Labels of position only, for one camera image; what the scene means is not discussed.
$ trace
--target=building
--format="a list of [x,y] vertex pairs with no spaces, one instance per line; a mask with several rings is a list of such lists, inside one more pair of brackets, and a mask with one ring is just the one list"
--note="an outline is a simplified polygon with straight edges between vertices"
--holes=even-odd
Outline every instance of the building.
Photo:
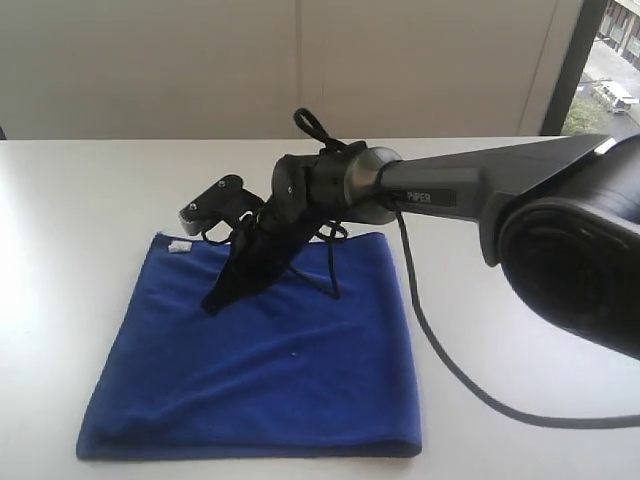
[[609,0],[597,37],[640,70],[640,0]]

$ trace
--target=white tag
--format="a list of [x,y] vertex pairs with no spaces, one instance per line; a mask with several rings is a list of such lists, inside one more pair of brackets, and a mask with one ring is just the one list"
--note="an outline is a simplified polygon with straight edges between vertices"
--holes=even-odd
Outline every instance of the white tag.
[[191,242],[173,240],[169,244],[169,253],[188,253],[191,251]]

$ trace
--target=folded cloth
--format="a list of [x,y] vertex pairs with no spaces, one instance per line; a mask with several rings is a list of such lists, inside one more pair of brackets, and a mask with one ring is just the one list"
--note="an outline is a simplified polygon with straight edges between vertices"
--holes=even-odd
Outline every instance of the folded cloth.
[[[335,246],[340,300],[287,273],[215,317],[200,301],[228,248],[182,241],[158,234],[151,244],[78,458],[420,453],[411,347],[383,235]],[[326,245],[309,244],[294,264],[330,284]]]

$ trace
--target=table surface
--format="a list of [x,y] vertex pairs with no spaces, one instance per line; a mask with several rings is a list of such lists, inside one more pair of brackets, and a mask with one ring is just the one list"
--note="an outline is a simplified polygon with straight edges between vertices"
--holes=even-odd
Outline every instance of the table surface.
[[[379,140],[404,158],[536,139]],[[87,401],[157,231],[227,173],[269,192],[284,153],[312,141],[0,142],[0,478],[637,478],[640,429],[531,427],[480,403],[435,356],[402,282],[422,403],[424,451],[409,460],[256,459],[83,463]],[[545,415],[640,411],[640,363],[540,320],[482,260],[473,223],[407,215],[423,308],[464,370],[497,398]],[[372,230],[349,225],[352,234]]]

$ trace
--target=tree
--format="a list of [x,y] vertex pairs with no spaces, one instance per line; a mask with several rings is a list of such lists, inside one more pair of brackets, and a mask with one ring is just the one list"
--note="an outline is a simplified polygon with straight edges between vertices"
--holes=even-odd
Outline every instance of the tree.
[[602,120],[605,111],[596,102],[573,97],[567,119],[562,127],[562,135],[579,135],[581,133],[596,133],[598,124]]

